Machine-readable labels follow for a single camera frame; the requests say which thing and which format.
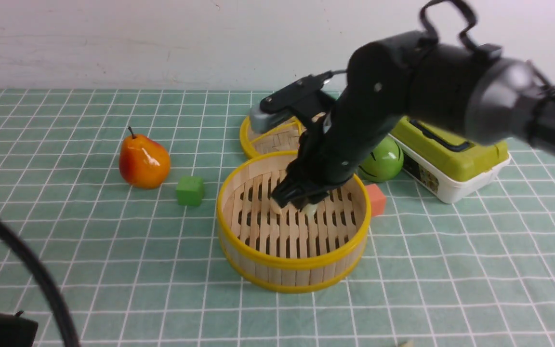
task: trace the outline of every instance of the plastic container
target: plastic container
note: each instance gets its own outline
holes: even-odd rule
[[[315,116],[314,120],[321,116],[322,114]],[[251,159],[278,151],[296,151],[299,149],[299,136],[304,130],[305,127],[301,122],[296,117],[292,117],[265,134],[256,134],[251,131],[250,117],[248,116],[245,117],[239,128],[239,140],[245,156]]]
[[[505,141],[483,147],[408,117],[390,136],[405,154],[403,171],[447,204],[493,182],[511,162]]]
[[[314,292],[345,278],[363,255],[370,226],[370,198],[354,176],[306,217],[291,205],[281,215],[269,193],[297,152],[255,157],[225,180],[218,194],[218,237],[237,272],[267,290]]]

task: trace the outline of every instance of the orange block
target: orange block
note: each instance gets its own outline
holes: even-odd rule
[[[370,204],[372,205],[372,217],[385,213],[385,205],[387,205],[387,197],[381,189],[375,185],[366,185],[365,188],[370,196]]]

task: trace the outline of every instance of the bamboo steamer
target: bamboo steamer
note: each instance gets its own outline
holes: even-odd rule
[[[291,205],[276,214],[269,194],[295,151],[262,154],[238,167],[220,188],[216,213],[225,257],[249,282],[282,293],[315,292],[359,263],[370,226],[370,198],[355,175],[307,217]]]
[[[323,115],[324,113],[317,114],[313,120],[316,121]],[[299,136],[304,130],[301,122],[292,117],[265,134],[257,134],[251,130],[250,117],[247,116],[241,123],[239,140],[245,156],[251,159],[272,152],[296,151],[299,149]]]

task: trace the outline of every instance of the green cube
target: green cube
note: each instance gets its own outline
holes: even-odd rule
[[[200,206],[205,186],[200,177],[183,176],[177,184],[177,202],[184,206]]]

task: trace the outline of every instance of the white container base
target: white container base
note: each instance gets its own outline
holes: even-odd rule
[[[430,164],[429,161],[425,160],[417,152],[413,151],[411,148],[401,143],[401,141],[397,140],[394,136],[392,136],[391,134],[389,134],[389,136],[391,136],[391,138],[395,140],[395,143],[397,143],[397,145],[401,147],[402,151],[408,157],[412,158],[412,160],[414,160],[414,162],[418,164],[418,168],[410,169],[419,169],[419,177],[414,175],[406,168],[404,168],[403,171],[414,178],[423,187],[426,187],[427,190],[436,195],[439,200],[446,204],[454,204],[465,196],[469,196],[475,191],[478,191],[482,187],[490,184],[496,179],[496,177],[498,177],[500,169],[511,162],[511,154],[509,154],[509,158],[507,160],[496,165],[491,170],[487,172],[482,172],[465,182],[457,182],[449,176],[445,175],[437,167]]]

